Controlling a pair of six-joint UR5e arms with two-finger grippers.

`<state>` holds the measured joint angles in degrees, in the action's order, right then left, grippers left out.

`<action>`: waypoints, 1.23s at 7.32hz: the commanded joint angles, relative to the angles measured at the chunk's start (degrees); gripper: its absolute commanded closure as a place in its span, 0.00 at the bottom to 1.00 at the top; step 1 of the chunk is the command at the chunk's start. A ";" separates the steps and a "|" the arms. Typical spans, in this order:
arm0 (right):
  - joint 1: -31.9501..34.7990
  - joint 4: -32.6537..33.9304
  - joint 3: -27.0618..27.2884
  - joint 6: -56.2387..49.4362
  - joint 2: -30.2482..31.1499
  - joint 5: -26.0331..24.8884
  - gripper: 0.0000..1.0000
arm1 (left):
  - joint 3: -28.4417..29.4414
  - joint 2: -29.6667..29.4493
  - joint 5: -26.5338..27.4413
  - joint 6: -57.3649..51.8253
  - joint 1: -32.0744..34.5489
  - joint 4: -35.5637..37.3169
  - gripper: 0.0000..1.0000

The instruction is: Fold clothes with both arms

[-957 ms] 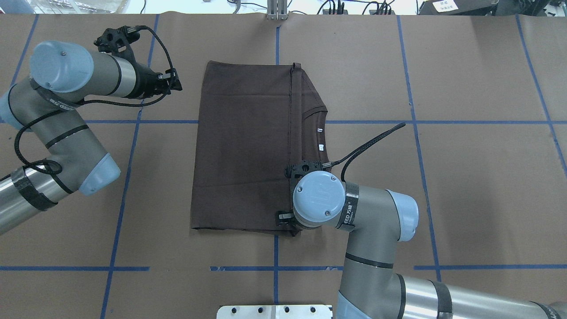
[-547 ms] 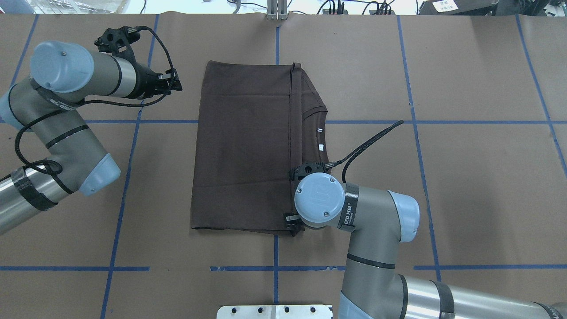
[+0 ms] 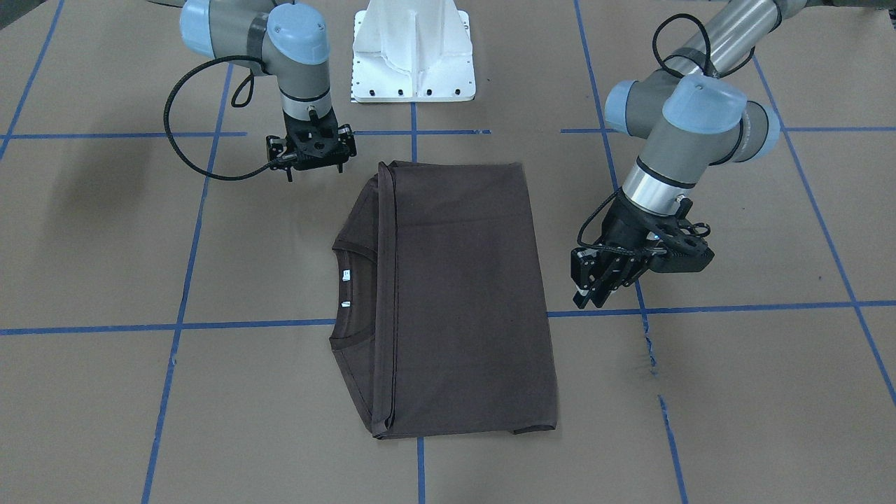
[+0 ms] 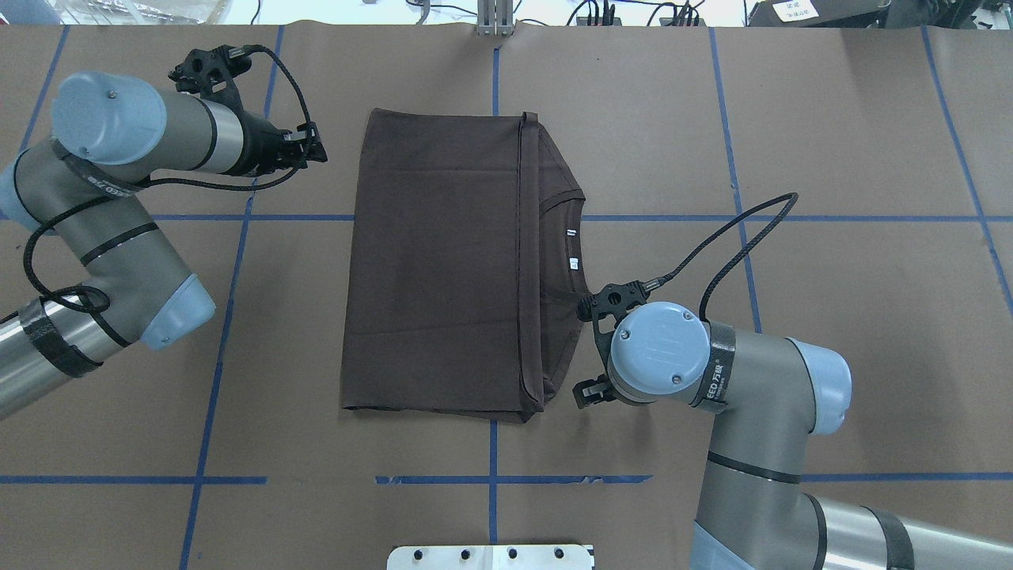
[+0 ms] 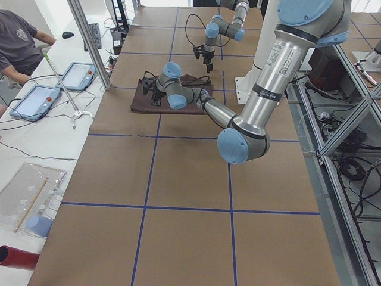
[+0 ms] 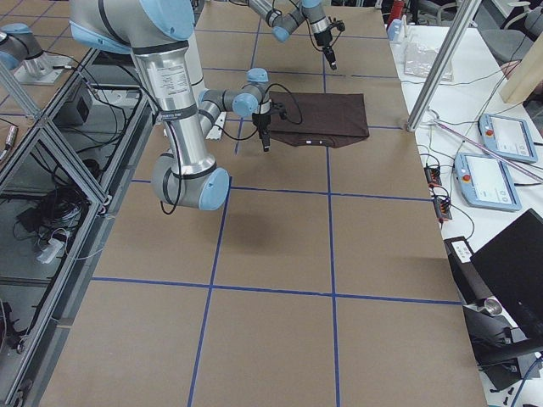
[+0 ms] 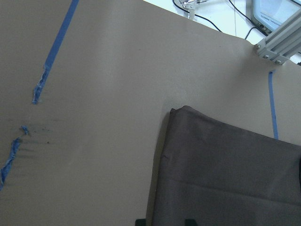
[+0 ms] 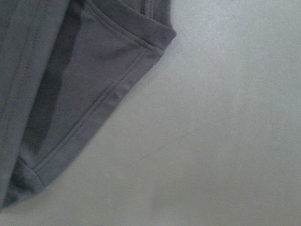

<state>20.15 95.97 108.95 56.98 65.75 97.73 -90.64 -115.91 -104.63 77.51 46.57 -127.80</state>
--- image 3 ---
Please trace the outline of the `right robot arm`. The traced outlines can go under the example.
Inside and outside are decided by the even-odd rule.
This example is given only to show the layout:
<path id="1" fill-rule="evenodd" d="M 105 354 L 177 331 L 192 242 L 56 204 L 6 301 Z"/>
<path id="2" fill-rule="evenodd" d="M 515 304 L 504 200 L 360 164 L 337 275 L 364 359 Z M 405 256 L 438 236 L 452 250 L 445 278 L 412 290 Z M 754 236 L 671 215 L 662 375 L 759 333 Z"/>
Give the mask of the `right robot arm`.
<path id="1" fill-rule="evenodd" d="M 356 155 L 354 132 L 341 125 L 333 111 L 330 90 L 327 25 L 319 10 L 300 2 L 169 1 L 179 9 L 183 44 L 207 61 L 172 88 L 163 109 L 163 125 L 176 155 L 194 172 L 221 181 L 186 157 L 171 131 L 171 106 L 190 78 L 216 64 L 246 67 L 243 87 L 255 88 L 259 76 L 277 79 L 285 135 L 266 138 L 263 170 L 310 170 L 334 166 L 343 172 Z"/>

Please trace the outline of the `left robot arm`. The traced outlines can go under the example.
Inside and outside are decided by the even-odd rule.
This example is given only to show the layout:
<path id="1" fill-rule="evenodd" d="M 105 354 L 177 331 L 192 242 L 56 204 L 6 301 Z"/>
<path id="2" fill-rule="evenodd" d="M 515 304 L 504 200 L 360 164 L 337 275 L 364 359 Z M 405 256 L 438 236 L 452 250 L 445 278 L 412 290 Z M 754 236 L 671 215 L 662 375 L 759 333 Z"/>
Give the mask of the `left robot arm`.
<path id="1" fill-rule="evenodd" d="M 894 307 L 893 1 L 668 14 L 652 69 L 595 97 L 608 201 L 573 304 L 631 313 Z"/>

